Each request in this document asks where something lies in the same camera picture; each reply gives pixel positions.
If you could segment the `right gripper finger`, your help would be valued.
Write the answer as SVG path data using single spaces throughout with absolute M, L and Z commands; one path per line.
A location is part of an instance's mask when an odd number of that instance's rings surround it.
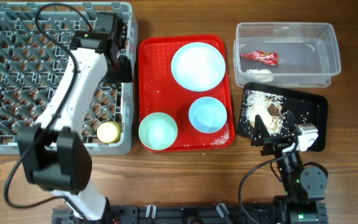
M 262 117 L 258 114 L 255 116 L 254 119 L 254 134 L 253 139 L 259 140 L 259 139 L 265 139 L 265 138 L 271 138 L 271 135 L 265 126 Z
M 282 121 L 280 135 L 283 137 L 292 136 L 295 133 L 296 127 L 300 124 L 294 113 L 288 110 L 280 115 L 280 119 Z

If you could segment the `brown food scraps with rice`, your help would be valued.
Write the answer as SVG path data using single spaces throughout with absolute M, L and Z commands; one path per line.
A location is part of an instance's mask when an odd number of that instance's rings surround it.
M 306 108 L 291 107 L 292 98 L 275 95 L 272 93 L 246 90 L 244 92 L 239 124 L 237 132 L 244 137 L 252 138 L 254 134 L 254 119 L 260 115 L 272 137 L 283 137 L 280 135 L 282 121 L 280 115 L 291 110 L 300 124 L 312 123 L 310 112 Z

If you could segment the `white napkin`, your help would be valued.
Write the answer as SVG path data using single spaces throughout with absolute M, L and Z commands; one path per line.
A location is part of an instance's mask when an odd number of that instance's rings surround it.
M 272 72 L 269 69 L 248 69 L 246 74 L 261 83 L 267 83 L 273 80 Z

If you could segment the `small light blue bowl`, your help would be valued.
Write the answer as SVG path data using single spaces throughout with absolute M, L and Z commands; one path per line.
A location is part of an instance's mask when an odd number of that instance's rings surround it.
M 197 131 L 211 134 L 223 128 L 227 120 L 227 111 L 218 99 L 205 96 L 191 104 L 188 117 Z

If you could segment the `yellow plastic cup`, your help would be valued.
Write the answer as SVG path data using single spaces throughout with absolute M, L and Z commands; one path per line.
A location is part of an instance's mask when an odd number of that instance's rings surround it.
M 122 127 L 115 121 L 108 121 L 98 126 L 96 131 L 98 139 L 106 144 L 119 142 Z

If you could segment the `red snack wrapper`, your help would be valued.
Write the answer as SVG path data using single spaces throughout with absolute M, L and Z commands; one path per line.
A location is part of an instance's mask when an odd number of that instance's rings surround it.
M 263 52 L 256 50 L 249 53 L 240 54 L 240 58 L 255 60 L 270 66 L 278 65 L 278 55 L 275 52 Z

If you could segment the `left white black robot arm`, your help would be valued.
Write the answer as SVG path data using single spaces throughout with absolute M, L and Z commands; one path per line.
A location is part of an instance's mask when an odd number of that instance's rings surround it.
M 17 133 L 19 162 L 29 183 L 69 204 L 85 223 L 113 223 L 109 200 L 90 181 L 91 156 L 80 134 L 89 104 L 101 81 L 132 82 L 132 65 L 119 55 L 125 42 L 121 31 L 95 28 L 76 32 L 63 78 L 33 127 Z

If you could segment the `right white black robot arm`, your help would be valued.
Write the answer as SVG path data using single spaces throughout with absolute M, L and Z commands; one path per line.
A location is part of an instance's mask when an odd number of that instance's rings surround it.
M 262 146 L 262 156 L 274 156 L 285 195 L 275 196 L 269 214 L 260 223 L 327 223 L 325 190 L 328 171 L 316 162 L 302 162 L 300 152 L 306 151 L 317 139 L 318 129 L 312 123 L 301 124 L 294 114 L 287 113 L 290 135 L 273 137 L 261 116 L 254 119 L 252 146 Z

